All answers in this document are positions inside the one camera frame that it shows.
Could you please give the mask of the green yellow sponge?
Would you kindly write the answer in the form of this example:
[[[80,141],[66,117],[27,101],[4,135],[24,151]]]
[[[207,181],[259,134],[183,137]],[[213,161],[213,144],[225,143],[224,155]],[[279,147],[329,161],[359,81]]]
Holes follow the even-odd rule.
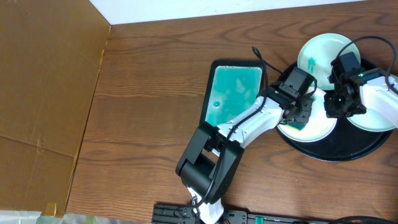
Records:
[[[298,122],[290,122],[286,124],[287,127],[294,128],[299,131],[301,131],[306,125],[307,125],[306,123],[298,123]]]

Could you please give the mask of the white plate with green stain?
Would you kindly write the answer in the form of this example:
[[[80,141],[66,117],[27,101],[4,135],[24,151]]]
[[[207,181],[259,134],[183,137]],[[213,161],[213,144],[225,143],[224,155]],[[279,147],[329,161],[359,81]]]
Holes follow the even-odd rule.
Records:
[[[310,97],[313,99],[312,111],[309,122],[301,130],[296,130],[286,126],[282,122],[276,127],[283,136],[298,142],[315,142],[327,137],[336,126],[336,118],[327,118],[324,107],[324,96],[326,92],[317,88]]]

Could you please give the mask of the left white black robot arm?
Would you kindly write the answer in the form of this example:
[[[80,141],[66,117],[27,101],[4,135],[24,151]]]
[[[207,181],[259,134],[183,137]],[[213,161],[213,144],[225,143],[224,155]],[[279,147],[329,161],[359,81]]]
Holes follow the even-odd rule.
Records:
[[[224,214],[221,198],[230,186],[243,152],[262,133],[283,121],[306,123],[313,93],[291,88],[262,90],[252,106],[226,123],[204,122],[195,130],[176,173],[192,196],[193,216],[216,223]]]

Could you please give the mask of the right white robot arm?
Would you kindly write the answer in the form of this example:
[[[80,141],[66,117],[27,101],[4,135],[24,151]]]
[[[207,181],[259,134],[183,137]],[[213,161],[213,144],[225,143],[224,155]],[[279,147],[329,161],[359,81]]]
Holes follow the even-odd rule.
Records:
[[[334,90],[324,96],[328,118],[346,118],[354,126],[371,132],[390,131],[397,127],[397,93],[394,77],[384,71],[333,72]]]

